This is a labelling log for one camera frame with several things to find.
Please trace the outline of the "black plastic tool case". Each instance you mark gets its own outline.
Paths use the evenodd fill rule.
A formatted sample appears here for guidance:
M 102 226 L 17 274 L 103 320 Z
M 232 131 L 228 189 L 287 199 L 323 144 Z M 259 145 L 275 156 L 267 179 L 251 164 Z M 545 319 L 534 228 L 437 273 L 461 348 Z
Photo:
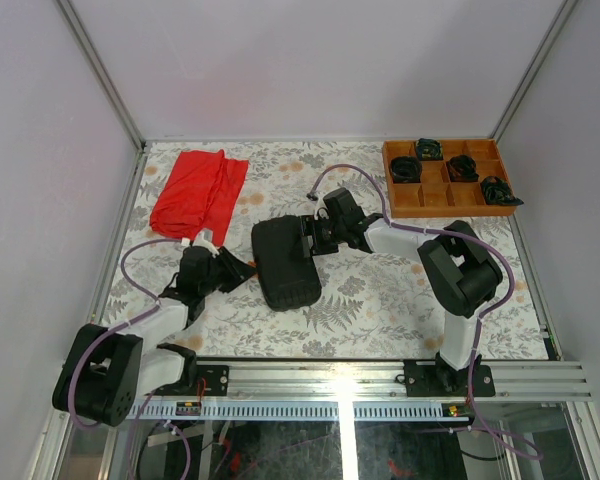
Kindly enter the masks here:
M 255 224 L 251 244 L 260 287 L 272 310 L 295 310 L 319 300 L 321 282 L 313 259 L 303 254 L 298 216 Z

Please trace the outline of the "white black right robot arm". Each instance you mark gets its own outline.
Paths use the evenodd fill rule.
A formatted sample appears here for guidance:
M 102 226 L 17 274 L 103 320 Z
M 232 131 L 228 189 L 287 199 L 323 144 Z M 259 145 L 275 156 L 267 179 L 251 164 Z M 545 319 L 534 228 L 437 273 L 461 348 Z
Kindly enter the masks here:
M 365 214 L 352 194 L 339 188 L 324 197 L 312 215 L 299 217 L 296 251 L 305 259 L 334 254 L 345 244 L 368 254 L 418 260 L 435 299 L 445 311 L 445 343 L 436 369 L 438 387 L 458 394 L 472 380 L 477 357 L 478 309 L 494 298 L 503 280 L 500 267 L 468 223 L 455 221 L 432 233 L 391 222 L 382 213 Z

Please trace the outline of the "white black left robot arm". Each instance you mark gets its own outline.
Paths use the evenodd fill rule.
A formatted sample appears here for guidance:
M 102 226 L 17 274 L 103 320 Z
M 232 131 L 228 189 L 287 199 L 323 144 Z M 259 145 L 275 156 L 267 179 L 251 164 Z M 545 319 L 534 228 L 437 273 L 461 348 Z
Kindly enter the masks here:
M 113 327 L 79 329 L 54 387 L 55 409 L 83 428 L 115 427 L 139 395 L 204 394 L 195 351 L 169 342 L 203 313 L 207 297 L 230 293 L 254 266 L 224 247 L 189 246 L 147 311 Z

